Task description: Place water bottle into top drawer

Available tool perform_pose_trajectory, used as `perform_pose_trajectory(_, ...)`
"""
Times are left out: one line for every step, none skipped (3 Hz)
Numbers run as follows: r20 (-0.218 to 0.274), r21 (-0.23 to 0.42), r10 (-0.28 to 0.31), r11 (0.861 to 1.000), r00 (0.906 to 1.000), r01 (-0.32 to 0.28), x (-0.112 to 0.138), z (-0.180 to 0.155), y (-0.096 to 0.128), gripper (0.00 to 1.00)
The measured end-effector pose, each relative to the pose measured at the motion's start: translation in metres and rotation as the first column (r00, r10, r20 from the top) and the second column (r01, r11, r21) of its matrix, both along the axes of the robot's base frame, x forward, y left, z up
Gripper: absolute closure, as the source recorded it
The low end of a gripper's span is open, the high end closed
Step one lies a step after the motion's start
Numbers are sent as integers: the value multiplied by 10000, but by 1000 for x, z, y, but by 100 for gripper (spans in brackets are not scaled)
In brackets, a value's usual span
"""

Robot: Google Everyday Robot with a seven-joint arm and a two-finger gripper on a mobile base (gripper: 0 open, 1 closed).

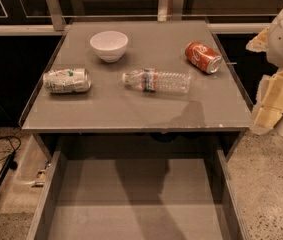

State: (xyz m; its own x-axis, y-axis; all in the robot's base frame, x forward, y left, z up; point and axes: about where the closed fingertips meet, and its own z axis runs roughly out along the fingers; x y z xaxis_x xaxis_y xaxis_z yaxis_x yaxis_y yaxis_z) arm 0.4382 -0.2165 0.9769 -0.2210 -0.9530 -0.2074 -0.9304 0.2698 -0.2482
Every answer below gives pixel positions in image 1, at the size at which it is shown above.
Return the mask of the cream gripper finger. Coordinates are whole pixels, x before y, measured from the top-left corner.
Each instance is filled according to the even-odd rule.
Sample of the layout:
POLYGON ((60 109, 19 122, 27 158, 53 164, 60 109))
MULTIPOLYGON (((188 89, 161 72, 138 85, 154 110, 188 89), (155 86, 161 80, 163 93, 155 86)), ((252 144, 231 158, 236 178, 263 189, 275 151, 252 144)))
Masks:
POLYGON ((283 68, 272 75, 264 75, 259 83, 256 104, 251 114, 250 131, 266 134, 283 117, 283 68))
POLYGON ((246 49, 248 51, 257 53, 266 52, 268 32, 269 27, 264 28, 257 36, 255 36, 247 43, 246 49))

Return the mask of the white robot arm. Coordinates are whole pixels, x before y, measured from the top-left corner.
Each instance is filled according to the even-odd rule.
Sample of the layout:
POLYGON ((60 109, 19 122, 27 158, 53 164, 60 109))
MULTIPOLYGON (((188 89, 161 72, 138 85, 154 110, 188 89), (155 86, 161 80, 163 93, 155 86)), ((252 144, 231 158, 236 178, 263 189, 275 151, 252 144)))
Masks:
POLYGON ((283 137, 283 9, 246 49, 265 52, 267 61, 278 67, 274 75, 264 75, 259 83, 250 131, 262 135, 275 129, 283 137))

